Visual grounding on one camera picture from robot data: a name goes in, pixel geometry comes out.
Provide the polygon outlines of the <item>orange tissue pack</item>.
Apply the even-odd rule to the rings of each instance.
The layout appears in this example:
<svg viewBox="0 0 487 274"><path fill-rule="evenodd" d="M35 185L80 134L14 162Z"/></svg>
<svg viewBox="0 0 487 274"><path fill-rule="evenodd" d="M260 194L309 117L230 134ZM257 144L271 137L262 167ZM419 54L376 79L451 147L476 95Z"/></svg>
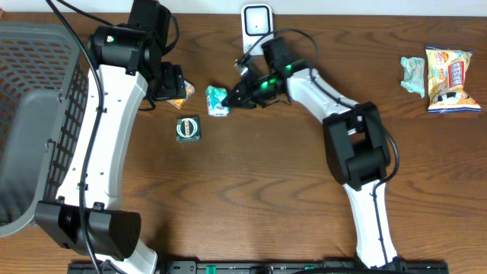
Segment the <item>orange tissue pack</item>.
<svg viewBox="0 0 487 274"><path fill-rule="evenodd" d="M188 81L184 81L185 89L186 89L186 96L183 99L173 99L169 100L169 103L180 110L183 105L189 100L189 98L195 93L195 87L193 84L189 83Z"/></svg>

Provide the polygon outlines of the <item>teal wet wipes pack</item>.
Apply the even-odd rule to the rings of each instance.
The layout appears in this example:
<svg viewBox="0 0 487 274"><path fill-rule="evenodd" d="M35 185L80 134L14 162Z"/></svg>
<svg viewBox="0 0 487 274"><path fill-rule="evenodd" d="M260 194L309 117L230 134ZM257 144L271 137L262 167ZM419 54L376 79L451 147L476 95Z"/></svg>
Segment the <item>teal wet wipes pack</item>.
<svg viewBox="0 0 487 274"><path fill-rule="evenodd" d="M402 57L400 64L403 67L403 80L400 85L409 93L415 93L420 98L425 97L425 60L420 57Z"/></svg>

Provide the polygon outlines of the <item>teal kleenex tissue pack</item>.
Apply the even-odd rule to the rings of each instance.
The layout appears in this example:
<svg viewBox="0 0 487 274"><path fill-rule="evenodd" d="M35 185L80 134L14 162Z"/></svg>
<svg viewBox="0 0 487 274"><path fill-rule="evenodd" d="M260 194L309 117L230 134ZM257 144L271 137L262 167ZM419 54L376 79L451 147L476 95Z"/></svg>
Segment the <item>teal kleenex tissue pack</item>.
<svg viewBox="0 0 487 274"><path fill-rule="evenodd" d="M224 88L208 86L205 93L209 116L224 117L229 114L229 108L222 105L228 95Z"/></svg>

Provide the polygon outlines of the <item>black box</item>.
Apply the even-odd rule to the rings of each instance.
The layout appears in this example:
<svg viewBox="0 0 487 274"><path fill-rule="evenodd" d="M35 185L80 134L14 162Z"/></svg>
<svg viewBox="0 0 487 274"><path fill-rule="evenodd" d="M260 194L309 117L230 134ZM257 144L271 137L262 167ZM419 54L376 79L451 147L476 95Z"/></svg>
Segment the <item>black box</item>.
<svg viewBox="0 0 487 274"><path fill-rule="evenodd" d="M198 116L176 119L176 140L179 143L196 142L201 139L201 126Z"/></svg>

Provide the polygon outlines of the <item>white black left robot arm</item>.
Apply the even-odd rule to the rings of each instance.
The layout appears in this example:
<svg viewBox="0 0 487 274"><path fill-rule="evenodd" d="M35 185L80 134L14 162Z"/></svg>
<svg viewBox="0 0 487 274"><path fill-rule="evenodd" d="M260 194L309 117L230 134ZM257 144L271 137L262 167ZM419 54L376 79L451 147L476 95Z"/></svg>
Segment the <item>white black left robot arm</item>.
<svg viewBox="0 0 487 274"><path fill-rule="evenodd" d="M168 26L98 27L88 42L88 101L68 172L53 201L37 204L37 224L60 246L91 258L95 272L153 273L157 253L140 238L142 218L121 208L122 172L135 116L143 100L183 99Z"/></svg>

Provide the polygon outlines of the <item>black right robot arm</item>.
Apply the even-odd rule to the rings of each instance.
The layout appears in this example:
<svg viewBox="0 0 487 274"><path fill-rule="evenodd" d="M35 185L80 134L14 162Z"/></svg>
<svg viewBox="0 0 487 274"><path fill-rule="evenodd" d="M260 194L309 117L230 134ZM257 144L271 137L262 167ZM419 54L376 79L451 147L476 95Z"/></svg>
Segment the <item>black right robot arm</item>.
<svg viewBox="0 0 487 274"><path fill-rule="evenodd" d="M392 178L390 164L399 164L397 146L383 126L377 107L340 94L304 60L268 63L271 72L257 76L242 59L235 62L240 82L223 100L230 108L267 107L284 94L304 106L323 127L326 164L343 186L357 235L356 254L368 269L386 269L398 253L390 236L385 202Z"/></svg>

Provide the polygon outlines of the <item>white snack bag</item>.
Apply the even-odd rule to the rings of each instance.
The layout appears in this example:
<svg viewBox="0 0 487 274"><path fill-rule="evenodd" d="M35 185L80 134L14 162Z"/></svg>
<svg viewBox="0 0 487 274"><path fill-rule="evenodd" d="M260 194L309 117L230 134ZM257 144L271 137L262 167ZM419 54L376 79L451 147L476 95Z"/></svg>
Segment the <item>white snack bag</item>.
<svg viewBox="0 0 487 274"><path fill-rule="evenodd" d="M428 113L480 113L482 108L464 89L472 50L427 46Z"/></svg>

